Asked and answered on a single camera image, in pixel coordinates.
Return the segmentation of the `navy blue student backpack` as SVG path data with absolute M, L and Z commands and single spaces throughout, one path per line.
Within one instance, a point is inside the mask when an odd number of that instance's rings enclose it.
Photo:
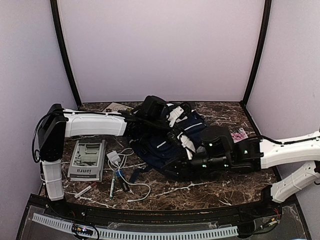
M 184 133 L 193 142 L 197 153 L 197 149 L 202 145 L 201 132 L 207 127 L 205 120 L 196 111 L 192 111 L 189 116 L 175 124 L 179 124 L 185 130 Z M 165 175 L 165 165 L 171 161 L 180 160 L 191 164 L 186 150 L 171 142 L 167 138 L 167 132 L 150 126 L 136 125 L 127 137 L 129 146 L 135 154 L 163 175 Z M 190 179 L 175 180 L 189 181 L 198 178 L 200 171 L 200 167 L 192 166 Z

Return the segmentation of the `pink flowered white book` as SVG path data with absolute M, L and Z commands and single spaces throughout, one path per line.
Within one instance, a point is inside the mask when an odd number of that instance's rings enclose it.
M 233 127 L 229 129 L 234 143 L 238 143 L 248 138 L 246 131 L 242 127 Z

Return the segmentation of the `grey ianra booklet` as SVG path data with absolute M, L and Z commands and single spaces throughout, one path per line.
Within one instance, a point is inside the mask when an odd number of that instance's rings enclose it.
M 78 140 L 75 144 L 67 177 L 71 182 L 101 182 L 107 142 Z

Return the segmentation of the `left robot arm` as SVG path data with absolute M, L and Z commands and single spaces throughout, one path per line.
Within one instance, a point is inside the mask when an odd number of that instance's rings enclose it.
M 41 163 L 43 182 L 51 203 L 51 210 L 60 218 L 67 218 L 70 206 L 63 201 L 61 161 L 66 138 L 78 136 L 128 136 L 138 125 L 156 130 L 171 131 L 184 119 L 188 110 L 149 95 L 132 110 L 111 112 L 80 111 L 53 104 L 37 123 L 32 136 L 31 154 Z

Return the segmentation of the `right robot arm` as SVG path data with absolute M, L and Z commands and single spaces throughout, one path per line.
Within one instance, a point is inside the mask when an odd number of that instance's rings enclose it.
M 275 206 L 320 178 L 320 132 L 280 140 L 264 135 L 252 136 L 234 142 L 225 127 L 209 126 L 199 133 L 198 152 L 192 142 L 180 135 L 178 141 L 186 156 L 178 156 L 162 170 L 166 175 L 180 180 L 193 179 L 199 174 L 229 170 L 251 173 L 278 165 L 303 162 L 303 165 L 286 178 L 269 184 L 261 191 L 255 213 L 266 217 Z

